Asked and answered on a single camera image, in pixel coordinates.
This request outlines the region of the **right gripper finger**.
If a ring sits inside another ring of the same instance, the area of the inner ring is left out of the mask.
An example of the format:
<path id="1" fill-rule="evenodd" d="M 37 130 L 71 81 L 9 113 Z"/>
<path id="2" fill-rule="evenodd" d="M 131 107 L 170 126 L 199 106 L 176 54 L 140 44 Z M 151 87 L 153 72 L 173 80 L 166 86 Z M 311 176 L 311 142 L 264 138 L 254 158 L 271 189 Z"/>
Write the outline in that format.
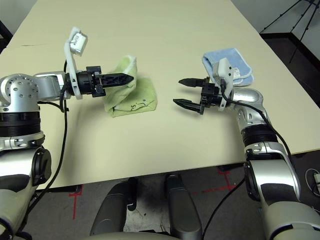
<path id="1" fill-rule="evenodd" d="M 182 84 L 187 87 L 203 87 L 204 83 L 206 83 L 206 79 L 199 79 L 199 78 L 184 78 L 178 81 L 179 84 Z"/>
<path id="2" fill-rule="evenodd" d="M 203 114 L 203 106 L 199 103 L 194 103 L 191 100 L 187 100 L 183 98 L 173 99 L 173 102 L 184 109 L 197 112 L 200 115 Z"/>

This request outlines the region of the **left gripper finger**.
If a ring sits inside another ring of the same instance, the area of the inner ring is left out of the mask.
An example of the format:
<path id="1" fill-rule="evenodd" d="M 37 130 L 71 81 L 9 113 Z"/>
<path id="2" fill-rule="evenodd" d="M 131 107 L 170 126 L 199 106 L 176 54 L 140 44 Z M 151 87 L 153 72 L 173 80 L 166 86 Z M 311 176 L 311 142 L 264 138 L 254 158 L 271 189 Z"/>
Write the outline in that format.
<path id="1" fill-rule="evenodd" d="M 99 78 L 102 81 L 132 81 L 133 76 L 125 73 L 110 73 L 110 74 L 100 74 Z"/>
<path id="2" fill-rule="evenodd" d="M 100 83 L 103 88 L 124 86 L 132 82 L 134 78 L 100 78 Z"/>

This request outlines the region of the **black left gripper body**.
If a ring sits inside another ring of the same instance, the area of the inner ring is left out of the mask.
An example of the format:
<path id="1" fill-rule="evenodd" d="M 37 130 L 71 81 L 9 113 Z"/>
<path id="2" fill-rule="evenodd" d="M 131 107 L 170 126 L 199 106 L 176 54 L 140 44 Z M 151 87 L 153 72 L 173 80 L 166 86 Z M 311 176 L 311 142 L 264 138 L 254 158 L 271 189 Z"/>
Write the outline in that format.
<path id="1" fill-rule="evenodd" d="M 76 73 L 77 83 L 82 95 L 91 95 L 93 98 L 106 96 L 101 83 L 101 67 L 87 66 L 86 71 Z"/>

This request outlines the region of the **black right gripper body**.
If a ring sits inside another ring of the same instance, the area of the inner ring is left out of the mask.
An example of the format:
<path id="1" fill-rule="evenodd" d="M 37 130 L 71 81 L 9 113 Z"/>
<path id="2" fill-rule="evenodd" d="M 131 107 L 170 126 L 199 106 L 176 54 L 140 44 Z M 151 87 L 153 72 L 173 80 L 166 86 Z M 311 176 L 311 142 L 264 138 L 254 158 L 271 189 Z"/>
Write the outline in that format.
<path id="1" fill-rule="evenodd" d="M 206 77 L 200 80 L 201 97 L 200 97 L 200 110 L 199 114 L 203 115 L 205 108 L 211 106 L 220 106 L 222 102 L 222 96 L 220 95 L 220 89 L 214 83 L 210 82 L 210 78 Z"/>

